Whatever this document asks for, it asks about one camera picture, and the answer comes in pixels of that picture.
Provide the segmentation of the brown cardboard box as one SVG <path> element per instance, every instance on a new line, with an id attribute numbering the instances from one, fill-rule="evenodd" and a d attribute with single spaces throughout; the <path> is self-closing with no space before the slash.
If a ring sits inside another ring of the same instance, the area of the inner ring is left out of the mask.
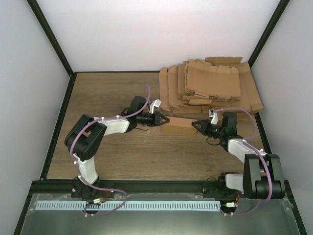
<path id="1" fill-rule="evenodd" d="M 194 119 L 181 118 L 181 117 L 168 117 L 169 122 L 162 125 L 162 133 L 169 135 L 183 135 L 194 137 L 196 129 L 192 126 Z"/>

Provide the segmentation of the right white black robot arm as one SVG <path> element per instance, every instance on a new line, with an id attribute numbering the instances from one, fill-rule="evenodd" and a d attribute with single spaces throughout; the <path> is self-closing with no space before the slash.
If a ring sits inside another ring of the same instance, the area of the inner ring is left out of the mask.
<path id="1" fill-rule="evenodd" d="M 268 154 L 249 144 L 237 134 L 237 114 L 224 112 L 222 123 L 217 124 L 217 112 L 209 111 L 209 118 L 192 122 L 192 126 L 202 135 L 219 140 L 219 145 L 244 163 L 244 171 L 227 173 L 217 185 L 222 197 L 229 197 L 235 190 L 248 199 L 282 199 L 286 188 L 280 158 Z"/>

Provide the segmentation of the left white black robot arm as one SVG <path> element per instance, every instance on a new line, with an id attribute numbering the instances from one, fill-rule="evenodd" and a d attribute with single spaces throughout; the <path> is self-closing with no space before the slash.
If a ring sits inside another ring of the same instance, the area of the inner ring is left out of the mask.
<path id="1" fill-rule="evenodd" d="M 147 127 L 162 126 L 169 118 L 156 111 L 161 101 L 149 102 L 146 98 L 135 96 L 130 105 L 113 117 L 93 117 L 83 114 L 65 138 L 74 164 L 78 167 L 78 179 L 84 184 L 83 193 L 90 198 L 96 197 L 100 186 L 95 169 L 94 157 L 104 136 L 128 133 L 139 124 Z"/>

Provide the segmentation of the stack of flat cardboard blanks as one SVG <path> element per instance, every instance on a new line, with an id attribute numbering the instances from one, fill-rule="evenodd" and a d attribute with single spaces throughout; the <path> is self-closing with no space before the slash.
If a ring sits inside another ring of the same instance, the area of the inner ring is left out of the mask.
<path id="1" fill-rule="evenodd" d="M 173 114 L 209 109 L 263 110 L 250 64 L 241 57 L 190 59 L 159 72 L 161 109 Z"/>

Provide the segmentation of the clear plastic sheet cover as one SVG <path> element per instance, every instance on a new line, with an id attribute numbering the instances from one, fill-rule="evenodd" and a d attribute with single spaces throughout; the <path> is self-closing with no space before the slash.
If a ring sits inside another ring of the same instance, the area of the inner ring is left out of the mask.
<path id="1" fill-rule="evenodd" d="M 240 199 L 234 214 L 219 211 L 37 211 L 37 201 L 82 201 L 34 194 L 17 235 L 298 235 L 288 199 L 265 203 Z M 122 197 L 108 201 L 120 201 Z M 191 194 L 131 195 L 128 201 L 214 201 Z"/>

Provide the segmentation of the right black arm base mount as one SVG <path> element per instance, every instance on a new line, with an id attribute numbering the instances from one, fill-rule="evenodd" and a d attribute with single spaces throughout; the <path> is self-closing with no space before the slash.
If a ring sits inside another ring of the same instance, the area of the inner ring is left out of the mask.
<path id="1" fill-rule="evenodd" d="M 202 192 L 207 197 L 221 197 L 221 198 L 238 198 L 243 194 L 239 190 L 230 189 L 226 187 L 225 176 L 218 178 L 209 177 L 204 181 Z"/>

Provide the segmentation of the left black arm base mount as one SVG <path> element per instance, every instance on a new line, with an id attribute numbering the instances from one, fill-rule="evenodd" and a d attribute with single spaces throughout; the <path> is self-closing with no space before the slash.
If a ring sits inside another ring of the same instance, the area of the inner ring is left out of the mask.
<path id="1" fill-rule="evenodd" d="M 71 197 L 74 199 L 105 199 L 112 198 L 113 196 L 113 192 L 97 190 L 86 185 L 74 186 L 71 192 Z"/>

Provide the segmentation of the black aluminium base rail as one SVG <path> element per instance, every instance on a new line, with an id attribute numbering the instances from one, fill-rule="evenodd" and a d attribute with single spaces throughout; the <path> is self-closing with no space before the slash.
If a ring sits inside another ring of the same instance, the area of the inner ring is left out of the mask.
<path id="1" fill-rule="evenodd" d="M 71 193 L 76 180 L 44 179 L 31 183 L 30 193 Z M 100 188 L 135 193 L 202 193 L 204 181 L 101 180 Z"/>

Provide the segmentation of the black frame post right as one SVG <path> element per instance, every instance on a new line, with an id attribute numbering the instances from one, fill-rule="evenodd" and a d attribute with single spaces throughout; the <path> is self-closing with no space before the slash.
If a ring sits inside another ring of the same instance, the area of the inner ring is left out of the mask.
<path id="1" fill-rule="evenodd" d="M 257 58 L 259 57 L 262 49 L 264 48 L 266 42 L 268 41 L 270 35 L 272 34 L 273 30 L 275 29 L 277 23 L 279 22 L 280 18 L 282 17 L 284 11 L 286 10 L 290 0 L 280 0 L 278 5 L 276 6 L 275 11 L 273 12 L 266 28 L 264 29 L 256 47 L 254 48 L 248 63 L 250 68 L 253 67 Z"/>

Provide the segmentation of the black frame post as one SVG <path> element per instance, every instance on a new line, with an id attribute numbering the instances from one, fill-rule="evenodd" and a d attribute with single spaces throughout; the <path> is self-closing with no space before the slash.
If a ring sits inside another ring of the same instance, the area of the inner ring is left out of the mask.
<path id="1" fill-rule="evenodd" d="M 290 0 L 280 0 L 278 5 L 276 6 L 275 11 L 273 12 L 266 28 L 264 29 L 256 47 L 254 48 L 248 63 L 250 68 L 253 67 L 257 58 L 259 57 L 262 49 L 264 48 L 266 42 L 268 41 L 270 35 L 272 34 L 273 30 L 275 29 L 277 23 L 279 22 L 280 18 L 282 17 L 284 11 L 286 10 Z"/>
<path id="2" fill-rule="evenodd" d="M 30 6 L 32 12 L 34 13 L 37 21 L 39 22 L 42 30 L 44 31 L 46 37 L 48 38 L 50 44 L 52 45 L 55 53 L 57 54 L 61 64 L 63 65 L 64 69 L 66 70 L 69 77 L 73 77 L 74 71 L 71 68 L 56 36 L 54 35 L 53 30 L 51 29 L 40 5 L 36 0 L 27 0 L 28 5 Z"/>

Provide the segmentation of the black frame post left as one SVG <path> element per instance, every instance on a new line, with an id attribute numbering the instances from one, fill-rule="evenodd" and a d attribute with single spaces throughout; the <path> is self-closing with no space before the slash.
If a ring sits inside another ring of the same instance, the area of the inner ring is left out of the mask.
<path id="1" fill-rule="evenodd" d="M 55 53 L 57 54 L 61 64 L 63 65 L 64 69 L 66 70 L 69 77 L 73 77 L 74 71 L 71 68 L 56 36 L 54 35 L 53 30 L 51 29 L 40 5 L 36 0 L 27 0 L 28 5 L 30 6 L 32 12 L 34 13 L 37 21 L 39 22 L 42 30 L 44 31 L 46 37 L 48 38 L 50 44 L 52 45 Z"/>

